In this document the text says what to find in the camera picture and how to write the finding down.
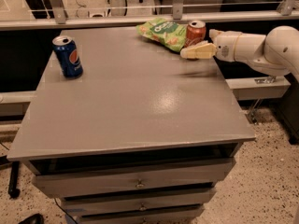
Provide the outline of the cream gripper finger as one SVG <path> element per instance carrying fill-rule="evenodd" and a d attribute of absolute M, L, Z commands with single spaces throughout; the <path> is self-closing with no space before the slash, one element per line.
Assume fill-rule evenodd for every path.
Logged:
<path fill-rule="evenodd" d="M 221 31 L 220 30 L 216 30 L 216 29 L 210 29 L 209 30 L 209 37 L 211 38 L 211 39 L 214 39 L 214 38 L 216 38 L 218 35 L 220 35 L 221 34 Z"/>
<path fill-rule="evenodd" d="M 210 59 L 216 54 L 216 46 L 213 43 L 196 44 L 184 48 L 180 56 L 184 59 Z"/>

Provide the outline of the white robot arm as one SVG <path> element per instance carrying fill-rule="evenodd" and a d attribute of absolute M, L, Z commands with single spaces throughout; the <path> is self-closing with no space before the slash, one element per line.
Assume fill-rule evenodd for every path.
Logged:
<path fill-rule="evenodd" d="M 182 49 L 184 59 L 210 59 L 245 63 L 251 69 L 272 77 L 292 74 L 299 80 L 299 31 L 279 26 L 267 35 L 211 29 L 212 42 L 202 41 Z"/>

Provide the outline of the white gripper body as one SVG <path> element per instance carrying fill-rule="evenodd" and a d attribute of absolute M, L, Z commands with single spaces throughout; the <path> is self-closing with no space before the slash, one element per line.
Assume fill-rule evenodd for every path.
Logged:
<path fill-rule="evenodd" d="M 225 62 L 233 62 L 235 60 L 236 42 L 241 35 L 241 32 L 221 31 L 220 35 L 212 39 L 217 49 L 216 58 Z"/>

